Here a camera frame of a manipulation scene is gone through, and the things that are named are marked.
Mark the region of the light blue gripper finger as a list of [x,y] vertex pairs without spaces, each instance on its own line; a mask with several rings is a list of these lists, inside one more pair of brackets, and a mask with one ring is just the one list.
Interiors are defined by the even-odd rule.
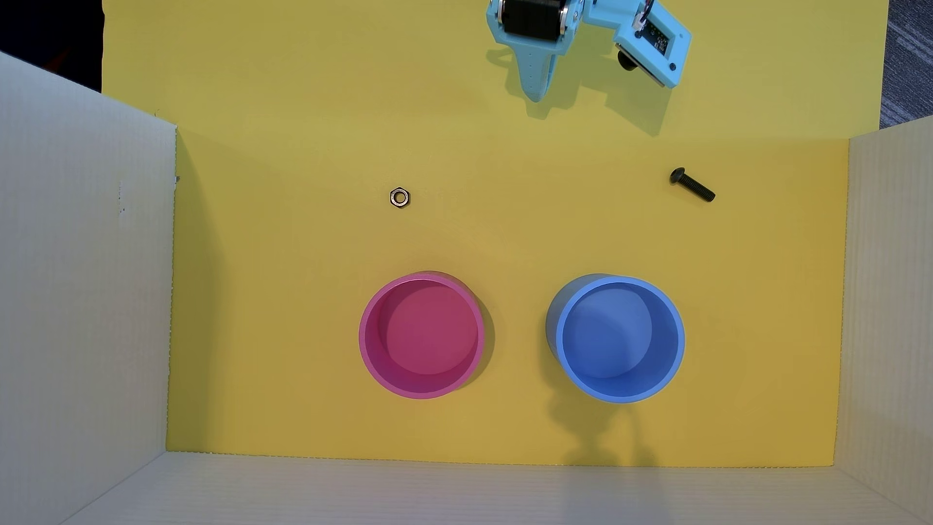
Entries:
[[553,80],[557,60],[566,54],[563,46],[510,45],[519,68],[520,87],[528,100],[540,102]]

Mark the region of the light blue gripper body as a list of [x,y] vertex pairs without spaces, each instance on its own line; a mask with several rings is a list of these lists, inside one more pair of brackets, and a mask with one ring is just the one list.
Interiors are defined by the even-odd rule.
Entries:
[[487,24],[499,44],[567,53],[583,14],[583,1],[490,1]]

